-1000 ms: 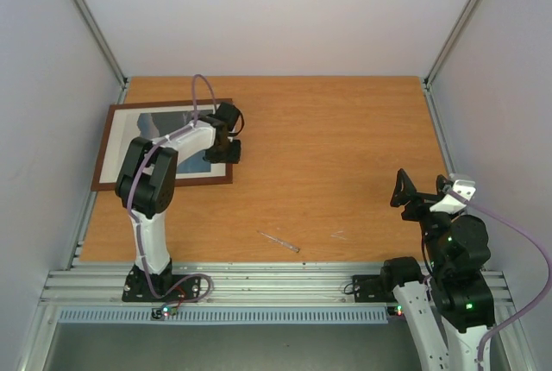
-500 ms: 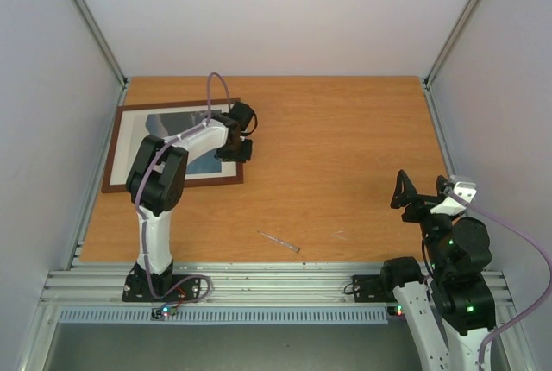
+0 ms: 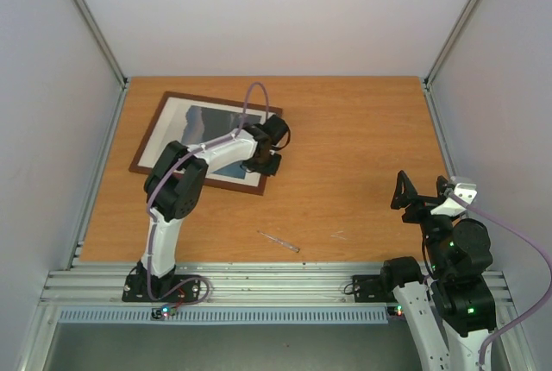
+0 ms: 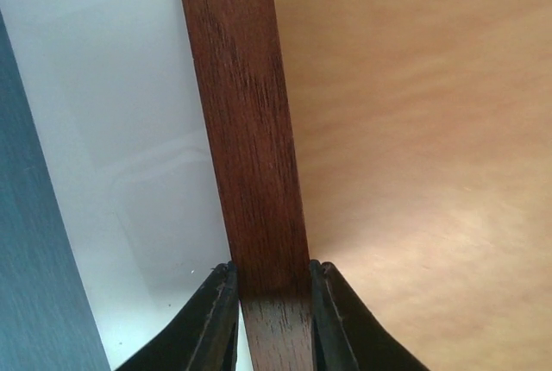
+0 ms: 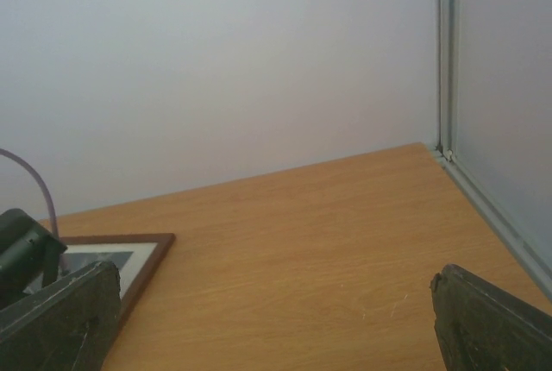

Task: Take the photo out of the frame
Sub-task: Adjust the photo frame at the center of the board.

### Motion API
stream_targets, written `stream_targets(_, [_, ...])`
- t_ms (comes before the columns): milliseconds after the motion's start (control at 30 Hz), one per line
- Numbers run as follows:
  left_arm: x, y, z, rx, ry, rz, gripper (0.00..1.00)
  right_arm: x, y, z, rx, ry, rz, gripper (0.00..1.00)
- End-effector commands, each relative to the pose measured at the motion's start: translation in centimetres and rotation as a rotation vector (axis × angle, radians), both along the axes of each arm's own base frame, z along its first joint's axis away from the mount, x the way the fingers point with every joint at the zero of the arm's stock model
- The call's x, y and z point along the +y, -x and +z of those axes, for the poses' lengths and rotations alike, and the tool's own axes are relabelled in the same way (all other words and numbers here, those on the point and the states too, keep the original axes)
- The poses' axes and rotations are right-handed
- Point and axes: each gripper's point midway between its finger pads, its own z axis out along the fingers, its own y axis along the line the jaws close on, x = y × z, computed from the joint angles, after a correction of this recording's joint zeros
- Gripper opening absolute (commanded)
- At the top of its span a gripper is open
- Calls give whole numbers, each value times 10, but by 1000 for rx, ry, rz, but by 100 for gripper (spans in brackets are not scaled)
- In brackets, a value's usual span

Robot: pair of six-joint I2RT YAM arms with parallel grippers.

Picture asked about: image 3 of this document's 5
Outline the brown wooden picture frame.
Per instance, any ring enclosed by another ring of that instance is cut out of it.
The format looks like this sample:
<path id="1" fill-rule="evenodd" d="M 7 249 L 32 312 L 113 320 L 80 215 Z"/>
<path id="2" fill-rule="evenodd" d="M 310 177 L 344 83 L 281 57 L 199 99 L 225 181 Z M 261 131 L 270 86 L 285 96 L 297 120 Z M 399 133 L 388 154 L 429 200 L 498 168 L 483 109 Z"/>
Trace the brown wooden picture frame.
<path id="1" fill-rule="evenodd" d="M 282 118 L 283 110 L 249 104 L 245 123 L 259 125 L 270 135 L 273 145 L 285 148 L 291 131 Z M 129 165 L 133 173 L 148 174 L 166 144 L 179 141 L 183 145 L 209 141 L 236 129 L 242 117 L 242 103 L 228 99 L 166 92 L 142 137 L 135 157 Z M 252 173 L 241 162 L 232 163 L 206 176 L 206 186 L 261 195 L 267 176 Z"/>

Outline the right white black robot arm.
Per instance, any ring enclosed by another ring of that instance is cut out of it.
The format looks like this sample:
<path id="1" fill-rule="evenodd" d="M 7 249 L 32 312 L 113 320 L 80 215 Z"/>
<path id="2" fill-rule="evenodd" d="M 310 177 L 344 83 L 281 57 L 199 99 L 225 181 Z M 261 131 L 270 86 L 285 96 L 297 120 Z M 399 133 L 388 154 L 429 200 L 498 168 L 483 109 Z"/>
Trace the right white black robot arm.
<path id="1" fill-rule="evenodd" d="M 399 171 L 391 208 L 419 226 L 423 264 L 404 256 L 384 262 L 381 291 L 398 303 L 424 370 L 488 370 L 496 329 L 494 297 L 483 278 L 492 264 L 486 226 L 463 215 L 473 202 L 470 181 L 436 180 L 436 195 L 421 195 Z"/>

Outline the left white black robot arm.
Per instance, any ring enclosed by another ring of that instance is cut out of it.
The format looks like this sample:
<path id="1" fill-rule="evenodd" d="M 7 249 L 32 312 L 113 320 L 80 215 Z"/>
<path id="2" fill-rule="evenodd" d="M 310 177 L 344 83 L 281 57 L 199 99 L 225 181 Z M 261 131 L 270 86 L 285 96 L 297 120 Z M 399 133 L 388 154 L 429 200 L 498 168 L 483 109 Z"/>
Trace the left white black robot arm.
<path id="1" fill-rule="evenodd" d="M 208 175 L 238 163 L 248 173 L 273 176 L 279 169 L 280 141 L 291 140 L 288 124 L 272 115 L 264 123 L 244 123 L 197 145 L 172 141 L 147 176 L 149 231 L 142 258 L 127 276 L 124 290 L 154 300 L 176 286 L 176 245 L 184 219 L 198 204 Z"/>

